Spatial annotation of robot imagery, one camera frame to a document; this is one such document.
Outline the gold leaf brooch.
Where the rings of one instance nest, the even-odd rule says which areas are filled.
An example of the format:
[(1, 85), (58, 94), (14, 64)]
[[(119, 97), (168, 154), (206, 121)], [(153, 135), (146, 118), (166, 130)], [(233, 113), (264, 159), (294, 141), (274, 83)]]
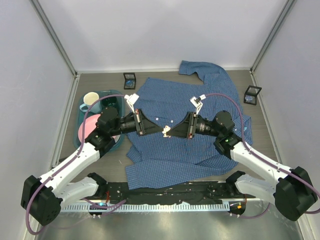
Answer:
[(171, 130), (171, 128), (168, 126), (168, 125), (166, 125), (164, 128), (163, 128), (163, 131), (162, 131), (162, 133), (163, 133), (163, 137), (164, 138), (170, 138), (171, 136), (170, 135), (168, 135), (168, 132)]

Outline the blue plaid shirt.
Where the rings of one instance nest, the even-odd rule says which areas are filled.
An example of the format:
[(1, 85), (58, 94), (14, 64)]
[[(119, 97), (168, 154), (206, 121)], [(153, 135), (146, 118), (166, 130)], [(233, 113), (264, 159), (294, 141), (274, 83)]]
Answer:
[[(181, 75), (197, 74), (202, 84), (187, 84), (147, 78), (137, 91), (135, 108), (160, 127), (174, 127), (188, 112), (194, 111), (192, 97), (209, 94), (200, 115), (212, 120), (216, 113), (227, 111), (235, 124), (234, 131), (253, 143), (252, 120), (243, 113), (236, 86), (227, 72), (209, 62), (182, 61)], [(196, 135), (192, 139), (163, 137), (161, 132), (139, 136), (127, 135), (132, 146), (127, 153), (132, 165), (125, 169), (128, 187), (164, 188), (209, 176), (223, 175), (237, 163), (215, 149), (215, 138)]]

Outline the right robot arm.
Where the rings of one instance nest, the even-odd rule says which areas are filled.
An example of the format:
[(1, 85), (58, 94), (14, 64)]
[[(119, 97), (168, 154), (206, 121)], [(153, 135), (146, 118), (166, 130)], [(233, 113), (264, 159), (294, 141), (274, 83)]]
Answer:
[(287, 219), (296, 221), (310, 213), (318, 200), (308, 172), (298, 166), (291, 168), (261, 153), (256, 153), (233, 131), (235, 124), (227, 111), (218, 112), (212, 121), (189, 112), (185, 119), (166, 132), (167, 136), (192, 139), (194, 135), (215, 137), (214, 147), (223, 156), (247, 166), (261, 178), (238, 172), (231, 175), (226, 193), (233, 198), (246, 194), (272, 205)]

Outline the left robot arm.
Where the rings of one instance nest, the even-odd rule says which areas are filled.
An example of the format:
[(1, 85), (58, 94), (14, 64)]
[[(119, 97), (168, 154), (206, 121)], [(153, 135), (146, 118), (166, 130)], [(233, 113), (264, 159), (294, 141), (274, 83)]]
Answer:
[(107, 182), (98, 174), (90, 173), (81, 181), (71, 181), (115, 145), (114, 136), (131, 132), (145, 136), (162, 131), (141, 109), (119, 117), (114, 107), (105, 108), (95, 129), (72, 155), (40, 177), (31, 175), (24, 181), (21, 206), (26, 210), (25, 219), (28, 221), (32, 216), (46, 226), (62, 209), (83, 198), (102, 199), (107, 192)]

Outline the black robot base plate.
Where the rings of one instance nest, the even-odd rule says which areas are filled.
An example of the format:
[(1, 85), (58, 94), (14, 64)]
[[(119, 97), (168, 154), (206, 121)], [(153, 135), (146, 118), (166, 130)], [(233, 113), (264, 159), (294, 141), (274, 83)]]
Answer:
[(129, 189), (126, 182), (109, 182), (99, 196), (87, 199), (117, 204), (123, 200), (127, 205), (174, 205), (183, 202), (190, 205), (221, 204), (223, 199), (251, 197), (240, 193), (234, 186), (218, 181), (190, 181), (163, 188)]

